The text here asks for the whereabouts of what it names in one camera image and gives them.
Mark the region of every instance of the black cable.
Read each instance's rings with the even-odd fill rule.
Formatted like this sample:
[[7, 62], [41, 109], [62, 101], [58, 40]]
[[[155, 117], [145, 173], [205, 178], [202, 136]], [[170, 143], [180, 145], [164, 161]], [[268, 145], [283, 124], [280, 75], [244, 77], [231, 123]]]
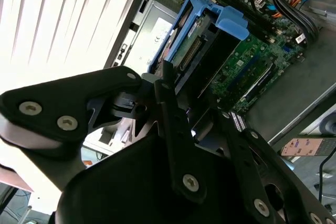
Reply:
[[6, 210], [4, 210], [4, 212], [6, 213], [6, 214], [8, 214], [9, 216], [11, 216], [13, 219], [15, 219], [16, 221], [18, 221], [18, 218], [16, 217], [14, 217], [13, 215], [11, 215], [9, 212], [7, 212]]
[[322, 194], [323, 194], [323, 166], [326, 162], [328, 162], [329, 159], [331, 159], [331, 157], [335, 154], [335, 152], [336, 152], [336, 147], [332, 150], [329, 156], [326, 157], [320, 164], [320, 169], [319, 169], [319, 177], [320, 177], [319, 201], [320, 202], [322, 202]]
[[307, 42], [314, 42], [317, 39], [318, 29], [308, 16], [292, 7], [286, 0], [273, 0], [273, 2], [279, 13], [302, 30]]
[[307, 2], [308, 0], [305, 0], [305, 1], [303, 1], [302, 3], [301, 3], [301, 5], [300, 5], [300, 7], [299, 7], [299, 9], [298, 10], [300, 10], [301, 9], [301, 7]]

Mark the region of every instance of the black metal bracket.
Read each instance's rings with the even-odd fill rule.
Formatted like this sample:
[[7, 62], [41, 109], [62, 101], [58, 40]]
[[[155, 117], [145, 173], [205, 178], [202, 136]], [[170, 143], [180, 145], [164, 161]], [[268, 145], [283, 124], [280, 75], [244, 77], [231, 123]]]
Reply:
[[[220, 117], [246, 211], [259, 223], [321, 223], [332, 217], [287, 167], [263, 137], [251, 129], [239, 132], [232, 116]], [[275, 202], [274, 194], [280, 200]], [[276, 212], [282, 211], [282, 219]]]
[[[29, 142], [36, 141], [34, 146], [40, 148], [32, 151], [46, 157], [71, 159], [90, 132], [117, 123], [120, 118], [145, 122], [137, 129], [138, 138], [157, 125], [159, 137], [166, 142], [174, 191], [200, 204], [206, 196], [205, 182], [197, 171], [186, 114], [178, 108], [172, 88], [173, 67], [167, 62], [163, 70], [164, 80], [155, 82], [141, 79], [127, 67], [115, 67], [7, 91], [0, 96], [0, 113], [4, 120], [8, 120], [6, 123], [44, 138], [26, 139], [15, 134], [11, 135], [15, 136], [13, 138], [4, 137], [1, 130], [0, 136], [29, 150], [32, 150]], [[35, 115], [23, 113], [20, 105], [27, 101], [37, 103], [41, 112]], [[72, 130], [62, 129], [58, 119], [65, 115], [75, 119], [78, 126]], [[188, 181], [195, 183], [191, 190], [184, 179], [190, 174], [197, 178]]]
[[232, 116], [224, 113], [220, 120], [227, 136], [227, 145], [239, 181], [245, 210], [258, 223], [285, 223], [269, 202], [246, 138], [236, 130]]

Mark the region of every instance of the screw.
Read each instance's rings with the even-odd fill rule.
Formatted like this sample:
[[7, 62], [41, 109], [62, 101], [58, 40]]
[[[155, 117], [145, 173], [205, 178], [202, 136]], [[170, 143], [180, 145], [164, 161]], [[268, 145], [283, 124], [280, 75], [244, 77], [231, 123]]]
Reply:
[[251, 135], [252, 135], [252, 137], [254, 137], [254, 138], [258, 138], [258, 134], [255, 133], [254, 131], [251, 131]]
[[36, 102], [23, 102], [19, 106], [19, 110], [21, 113], [25, 115], [38, 115], [42, 111], [42, 107], [40, 104]]
[[254, 206], [258, 210], [259, 213], [261, 213], [263, 216], [268, 217], [269, 216], [269, 210], [266, 204], [261, 199], [255, 199], [254, 200]]
[[57, 120], [57, 125], [64, 131], [73, 131], [77, 128], [78, 122], [72, 116], [64, 115]]
[[183, 176], [183, 184], [189, 191], [194, 193], [200, 188], [197, 179], [191, 174], [185, 174]]
[[331, 221], [331, 219], [326, 219], [327, 224], [335, 224], [333, 221]]
[[128, 73], [127, 76], [131, 79], [136, 79], [135, 75], [132, 73]]
[[166, 89], [169, 89], [169, 86], [166, 84], [166, 83], [163, 83], [162, 84], [162, 87], [166, 88]]
[[226, 113], [226, 112], [223, 112], [222, 115], [223, 115], [225, 118], [228, 118], [228, 119], [230, 118], [230, 115], [229, 115], [228, 113]]
[[320, 220], [320, 218], [317, 217], [317, 215], [314, 214], [313, 212], [310, 213], [310, 218], [315, 224], [322, 224], [322, 221]]

